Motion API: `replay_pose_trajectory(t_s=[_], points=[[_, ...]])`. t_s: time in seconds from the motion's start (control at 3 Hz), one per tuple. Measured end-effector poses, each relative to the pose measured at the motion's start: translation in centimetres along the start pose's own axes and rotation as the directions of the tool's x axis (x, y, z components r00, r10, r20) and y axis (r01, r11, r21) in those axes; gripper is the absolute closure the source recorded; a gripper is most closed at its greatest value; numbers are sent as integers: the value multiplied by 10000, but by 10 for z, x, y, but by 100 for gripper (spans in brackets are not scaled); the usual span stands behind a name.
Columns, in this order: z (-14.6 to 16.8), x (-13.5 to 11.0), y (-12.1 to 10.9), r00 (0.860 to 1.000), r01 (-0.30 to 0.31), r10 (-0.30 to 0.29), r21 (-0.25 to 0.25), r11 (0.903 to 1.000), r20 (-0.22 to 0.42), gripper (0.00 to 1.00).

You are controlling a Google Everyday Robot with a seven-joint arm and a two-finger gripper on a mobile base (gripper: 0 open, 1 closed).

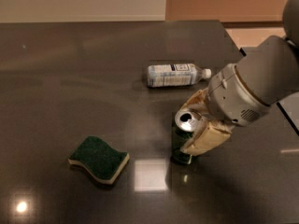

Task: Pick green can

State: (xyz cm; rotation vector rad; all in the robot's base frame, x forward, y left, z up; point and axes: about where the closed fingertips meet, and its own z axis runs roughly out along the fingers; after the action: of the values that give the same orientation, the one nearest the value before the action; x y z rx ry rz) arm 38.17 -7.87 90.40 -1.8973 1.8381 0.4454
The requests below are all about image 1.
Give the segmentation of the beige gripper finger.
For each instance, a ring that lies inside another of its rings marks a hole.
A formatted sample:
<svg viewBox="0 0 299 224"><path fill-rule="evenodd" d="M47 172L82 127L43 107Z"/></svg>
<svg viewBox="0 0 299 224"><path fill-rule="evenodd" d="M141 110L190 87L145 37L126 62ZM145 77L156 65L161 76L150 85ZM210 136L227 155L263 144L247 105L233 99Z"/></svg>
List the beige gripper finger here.
<svg viewBox="0 0 299 224"><path fill-rule="evenodd" d="M227 124L221 120L205 121L203 126L197 126L180 151L185 154L199 156L221 145L228 140L234 124Z"/></svg>
<svg viewBox="0 0 299 224"><path fill-rule="evenodd" d="M207 113L208 108L206 105L207 89L199 90L195 92L180 109L189 108L200 113Z"/></svg>

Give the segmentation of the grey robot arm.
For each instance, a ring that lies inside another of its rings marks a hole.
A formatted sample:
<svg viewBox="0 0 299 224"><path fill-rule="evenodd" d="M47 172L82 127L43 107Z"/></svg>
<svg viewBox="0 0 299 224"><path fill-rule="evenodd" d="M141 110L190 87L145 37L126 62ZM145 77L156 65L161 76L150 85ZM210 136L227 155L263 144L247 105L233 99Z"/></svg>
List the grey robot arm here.
<svg viewBox="0 0 299 224"><path fill-rule="evenodd" d="M271 35L238 63L229 63L181 107L200 115L179 151L202 155L248 126L270 106L299 90L299 0L288 0L282 15L285 36Z"/></svg>

